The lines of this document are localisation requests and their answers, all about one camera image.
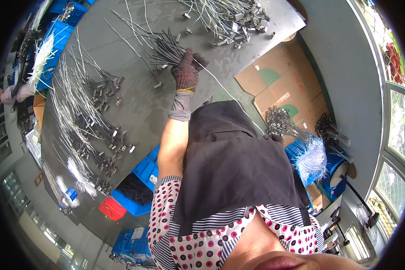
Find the gray table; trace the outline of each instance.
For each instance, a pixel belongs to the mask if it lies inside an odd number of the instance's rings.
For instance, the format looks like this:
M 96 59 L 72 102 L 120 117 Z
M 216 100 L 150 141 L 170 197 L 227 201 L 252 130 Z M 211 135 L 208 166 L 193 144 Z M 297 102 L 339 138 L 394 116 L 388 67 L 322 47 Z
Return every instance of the gray table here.
M 130 6 L 132 18 L 137 23 L 145 22 L 144 2 L 132 1 L 136 3 Z M 166 2 L 146 0 L 147 19 L 153 32 L 161 32 L 170 27 L 173 35 L 181 32 L 180 46 L 192 47 L 194 52 L 200 52 L 210 61 L 208 70 L 214 74 L 221 84 L 233 79 L 240 71 L 254 62 L 261 55 L 276 46 L 282 40 L 304 27 L 304 22 L 285 0 L 261 1 L 271 17 L 270 30 L 275 31 L 274 39 L 270 35 L 251 34 L 253 46 L 243 46 L 241 50 L 234 49 L 233 45 L 212 47 L 208 41 L 213 39 L 213 35 L 200 27 L 200 22 L 194 23 L 197 16 L 191 13 L 191 19 L 185 19 L 180 14 L 189 8 L 180 2 Z M 97 0 L 78 24 L 79 38 L 81 44 L 87 49 L 89 54 L 96 60 L 97 64 L 105 71 L 115 75 L 124 76 L 125 80 L 118 94 L 122 97 L 122 104 L 117 107 L 112 104 L 109 111 L 104 112 L 105 118 L 116 126 L 121 126 L 122 130 L 127 130 L 127 144 L 134 143 L 136 149 L 132 154 L 128 151 L 122 153 L 122 158 L 116 162 L 117 173 L 110 178 L 113 188 L 130 173 L 130 171 L 160 143 L 162 131 L 167 121 L 167 112 L 171 108 L 174 98 L 175 81 L 170 74 L 169 68 L 158 76 L 158 80 L 163 86 L 154 89 L 157 84 L 150 71 L 146 68 L 142 60 L 103 20 L 108 22 L 123 37 L 133 35 L 132 29 L 109 9 L 117 11 L 119 14 L 128 17 L 124 0 Z M 189 27 L 193 30 L 192 35 L 184 33 L 184 29 Z M 76 29 L 68 41 L 69 44 L 76 45 Z M 149 63 L 150 60 L 143 51 L 141 45 L 135 37 L 127 39 L 139 54 Z M 67 57 L 68 64 L 73 60 Z M 96 81 L 101 81 L 94 69 L 87 67 L 90 77 Z M 198 90 L 193 100 L 193 110 L 198 108 L 205 100 L 212 96 L 221 86 L 207 72 L 200 72 L 200 82 Z M 72 178 L 67 169 L 56 160 L 56 153 L 53 144 L 57 142 L 53 135 L 57 135 L 56 119 L 51 109 L 51 100 L 47 99 L 43 116 L 42 127 L 42 155 L 54 173 L 64 177 L 68 186 L 75 179 Z M 107 156 L 111 152 L 105 143 L 93 142 L 98 151 L 105 151 Z M 54 198 L 49 185 L 46 189 Z M 105 200 L 103 195 L 98 195 L 93 201 L 88 195 L 78 196 L 81 205 L 75 210 L 76 217 L 70 218 L 78 224 L 86 218 L 93 208 Z

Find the person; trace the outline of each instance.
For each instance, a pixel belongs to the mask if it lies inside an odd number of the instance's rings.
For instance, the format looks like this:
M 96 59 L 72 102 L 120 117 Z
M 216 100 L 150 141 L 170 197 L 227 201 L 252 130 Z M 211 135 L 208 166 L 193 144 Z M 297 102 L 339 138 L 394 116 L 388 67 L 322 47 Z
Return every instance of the person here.
M 159 269 L 362 269 L 319 254 L 324 237 L 280 138 L 263 137 L 236 101 L 191 115 L 198 72 L 188 48 L 161 138 L 148 244 Z
M 0 88 L 0 102 L 9 106 L 20 103 L 32 95 L 35 95 L 34 86 L 29 86 L 28 84 L 23 84 L 19 87 L 11 85 L 6 88 L 5 92 Z

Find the lips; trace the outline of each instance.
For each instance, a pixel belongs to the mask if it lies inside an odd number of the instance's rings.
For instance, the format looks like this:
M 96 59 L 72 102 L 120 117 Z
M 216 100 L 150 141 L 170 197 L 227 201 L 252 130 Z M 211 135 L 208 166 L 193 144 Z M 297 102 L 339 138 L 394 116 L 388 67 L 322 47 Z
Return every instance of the lips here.
M 303 265 L 304 262 L 289 256 L 272 257 L 259 265 L 254 270 L 292 270 Z

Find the knit work glove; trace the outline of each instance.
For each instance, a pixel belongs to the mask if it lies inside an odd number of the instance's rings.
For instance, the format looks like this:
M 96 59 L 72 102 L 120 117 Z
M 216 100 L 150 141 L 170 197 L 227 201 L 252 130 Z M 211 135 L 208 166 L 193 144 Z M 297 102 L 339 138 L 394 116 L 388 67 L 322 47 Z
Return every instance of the knit work glove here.
M 171 68 L 171 74 L 176 81 L 176 94 L 171 111 L 168 112 L 169 118 L 183 122 L 190 120 L 190 104 L 195 96 L 198 72 L 203 69 L 199 63 L 204 67 L 209 64 L 200 54 L 192 55 L 192 49 L 188 48 L 181 63 Z

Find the forearm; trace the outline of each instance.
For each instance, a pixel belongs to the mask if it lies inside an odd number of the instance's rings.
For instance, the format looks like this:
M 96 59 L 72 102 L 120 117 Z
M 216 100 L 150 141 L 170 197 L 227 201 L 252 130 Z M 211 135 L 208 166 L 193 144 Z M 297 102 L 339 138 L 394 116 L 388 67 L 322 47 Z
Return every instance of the forearm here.
M 157 156 L 159 176 L 183 176 L 183 159 L 189 135 L 189 121 L 168 119 Z

